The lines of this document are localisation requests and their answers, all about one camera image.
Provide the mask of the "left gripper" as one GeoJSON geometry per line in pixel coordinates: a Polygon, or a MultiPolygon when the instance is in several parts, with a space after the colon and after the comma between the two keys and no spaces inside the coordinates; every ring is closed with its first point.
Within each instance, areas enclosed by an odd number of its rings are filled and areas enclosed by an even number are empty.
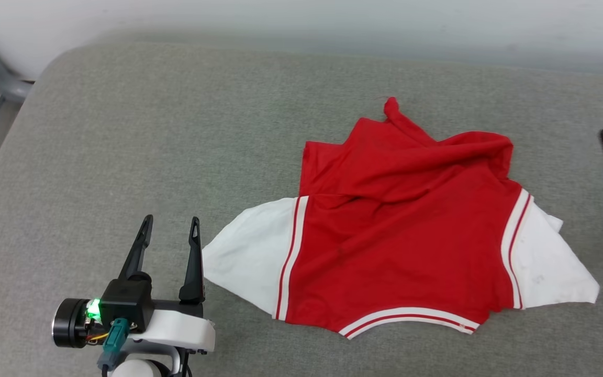
{"type": "MultiPolygon", "coordinates": [[[[132,242],[118,279],[120,281],[152,282],[143,272],[144,251],[148,248],[153,229],[153,215],[144,217],[132,242]]],[[[170,346],[188,349],[191,353],[207,354],[215,350],[216,332],[213,322],[201,317],[200,306],[205,300],[203,249],[198,217],[192,217],[188,241],[184,284],[178,302],[155,300],[154,311],[145,331],[131,324],[121,350],[132,346],[170,346]]],[[[100,299],[67,298],[58,306],[52,322],[53,343],[59,348],[84,348],[107,343],[108,329],[102,322],[100,299]]]]}

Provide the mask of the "red and white sports jersey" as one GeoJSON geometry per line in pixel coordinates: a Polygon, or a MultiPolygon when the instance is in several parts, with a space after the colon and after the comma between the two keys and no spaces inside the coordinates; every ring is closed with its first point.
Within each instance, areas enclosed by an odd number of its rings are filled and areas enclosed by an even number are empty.
{"type": "Polygon", "coordinates": [[[348,339],[400,321],[472,334],[503,309],[596,302],[562,220],[509,178],[509,138],[437,141],[393,97],[384,115],[343,143],[307,141],[298,195],[221,230],[203,249],[207,280],[348,339]]]}

